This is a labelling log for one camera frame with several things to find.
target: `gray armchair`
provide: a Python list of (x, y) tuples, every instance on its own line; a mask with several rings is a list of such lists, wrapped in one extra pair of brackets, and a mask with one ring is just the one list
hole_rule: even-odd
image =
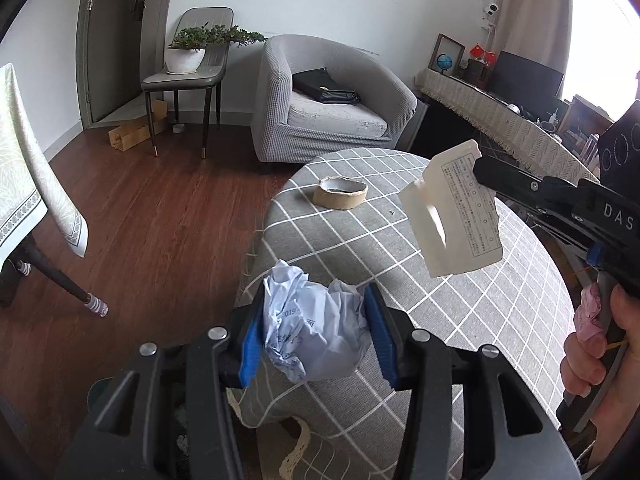
[[(361, 104), (323, 105), (293, 91), (292, 73), (326, 67)], [(391, 70), (356, 48), (311, 36), (274, 36), (264, 45), (251, 124), (262, 162), (309, 162), (323, 153), (393, 148), (417, 101)]]

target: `white wall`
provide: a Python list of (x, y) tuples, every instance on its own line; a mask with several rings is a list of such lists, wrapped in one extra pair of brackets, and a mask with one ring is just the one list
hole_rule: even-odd
[[(191, 7), (227, 6), (234, 22), (265, 36), (322, 36), (377, 54), (405, 83), (426, 67), (439, 33), (469, 48), (486, 38), (482, 9), (491, 0), (171, 0), (167, 42)], [(223, 110), (251, 112), (260, 46), (231, 48), (223, 81)], [(202, 109), (203, 92), (180, 97), (180, 107)]]
[(63, 134), (69, 137), (82, 130), (76, 86), (79, 4), (80, 0), (28, 0), (0, 43), (0, 65), (14, 64), (24, 107), (43, 151), (56, 148)]

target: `potted plant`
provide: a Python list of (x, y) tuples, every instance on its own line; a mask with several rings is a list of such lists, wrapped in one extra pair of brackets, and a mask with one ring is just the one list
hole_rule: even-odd
[(169, 74), (192, 74), (196, 72), (209, 43), (210, 30), (202, 27), (187, 27), (175, 33), (174, 40), (166, 50), (164, 61)]
[(258, 41), (267, 41), (260, 32), (247, 32), (244, 28), (234, 25), (226, 28), (224, 25), (214, 25), (209, 31), (210, 44), (237, 43), (238, 46), (256, 43)]

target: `door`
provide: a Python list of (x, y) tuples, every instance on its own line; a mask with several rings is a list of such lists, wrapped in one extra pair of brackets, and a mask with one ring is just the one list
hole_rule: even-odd
[(88, 0), (86, 100), (100, 121), (140, 94), (140, 34), (145, 0)]

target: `crumpled blue paper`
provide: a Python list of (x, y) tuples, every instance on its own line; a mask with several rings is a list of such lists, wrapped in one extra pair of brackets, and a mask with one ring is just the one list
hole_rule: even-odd
[(371, 344), (356, 287), (308, 280), (279, 260), (264, 279), (264, 347), (293, 383), (351, 375)]

